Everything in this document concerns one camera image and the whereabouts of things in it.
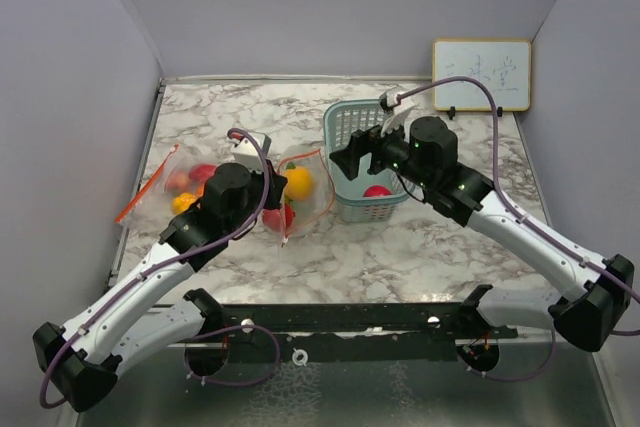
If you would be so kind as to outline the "small whiteboard wooden frame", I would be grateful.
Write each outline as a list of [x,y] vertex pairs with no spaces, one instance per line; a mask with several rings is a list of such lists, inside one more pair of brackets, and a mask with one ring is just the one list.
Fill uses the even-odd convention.
[[[531,105],[531,42],[524,39],[438,39],[432,47],[432,79],[464,76],[482,83],[497,107],[523,112]],[[468,82],[452,82],[432,93],[439,111],[489,112],[485,94]]]

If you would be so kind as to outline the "orange tangerine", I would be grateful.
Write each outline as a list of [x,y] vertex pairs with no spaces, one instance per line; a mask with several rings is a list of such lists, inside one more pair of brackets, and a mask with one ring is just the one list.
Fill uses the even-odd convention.
[[179,195],[189,190],[191,180],[184,171],[172,172],[165,181],[164,189],[166,192]]

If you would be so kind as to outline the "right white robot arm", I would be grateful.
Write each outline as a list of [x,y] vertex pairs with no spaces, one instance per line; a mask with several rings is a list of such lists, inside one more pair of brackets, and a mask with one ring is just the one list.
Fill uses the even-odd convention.
[[390,170],[415,184],[436,212],[499,243],[552,285],[523,294],[488,288],[459,314],[467,336],[481,338],[494,326],[529,326],[597,352],[613,334],[631,301],[633,263],[583,248],[515,206],[496,182],[459,162],[458,138],[444,121],[421,117],[391,133],[380,126],[357,130],[330,159],[354,180],[364,156],[370,174]]

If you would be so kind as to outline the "teal white plastic basket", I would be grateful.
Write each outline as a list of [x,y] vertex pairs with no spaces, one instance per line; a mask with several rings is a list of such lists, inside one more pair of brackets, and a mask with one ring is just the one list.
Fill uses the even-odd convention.
[[[335,210],[346,223],[369,223],[388,221],[396,208],[408,195],[395,175],[385,170],[370,175],[368,168],[371,155],[361,159],[358,177],[349,181],[329,159],[329,155],[348,144],[356,130],[366,130],[381,125],[384,112],[376,100],[362,99],[341,101],[330,106],[323,118],[324,152],[329,174],[335,186]],[[364,198],[364,191],[372,185],[383,185],[392,191],[390,196]]]

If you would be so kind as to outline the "red apple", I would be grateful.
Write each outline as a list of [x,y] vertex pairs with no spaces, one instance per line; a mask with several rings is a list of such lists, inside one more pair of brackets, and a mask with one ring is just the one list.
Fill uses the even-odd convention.
[[386,197],[386,196],[390,196],[391,194],[392,194],[392,191],[383,185],[372,185],[364,191],[363,197],[364,198]]

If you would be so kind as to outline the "yellow lemon fruit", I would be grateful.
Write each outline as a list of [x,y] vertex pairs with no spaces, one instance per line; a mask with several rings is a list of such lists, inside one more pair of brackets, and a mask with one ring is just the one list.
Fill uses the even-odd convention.
[[283,176],[287,179],[285,196],[293,201],[307,200],[314,189],[314,179],[306,167],[286,169]]

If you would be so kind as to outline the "clear bag orange zipper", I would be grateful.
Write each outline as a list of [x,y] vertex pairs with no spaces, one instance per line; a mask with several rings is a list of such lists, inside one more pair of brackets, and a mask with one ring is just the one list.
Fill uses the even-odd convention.
[[218,165],[219,161],[210,155],[194,154],[175,144],[115,222],[123,227],[141,228],[183,213],[204,194],[204,184]]

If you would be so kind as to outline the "yellow orange fruit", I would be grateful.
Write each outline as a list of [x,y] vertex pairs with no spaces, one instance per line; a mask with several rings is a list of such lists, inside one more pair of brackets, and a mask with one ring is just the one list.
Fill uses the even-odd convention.
[[191,192],[184,192],[174,197],[171,202],[171,212],[173,215],[184,213],[199,197]]

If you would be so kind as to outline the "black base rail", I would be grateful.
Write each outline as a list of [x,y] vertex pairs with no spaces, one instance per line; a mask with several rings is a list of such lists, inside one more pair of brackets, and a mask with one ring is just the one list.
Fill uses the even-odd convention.
[[219,304],[204,289],[185,299],[204,318],[191,353],[205,361],[290,362],[303,350],[311,363],[453,361],[459,341],[514,339],[513,328],[494,327],[476,300],[437,303]]

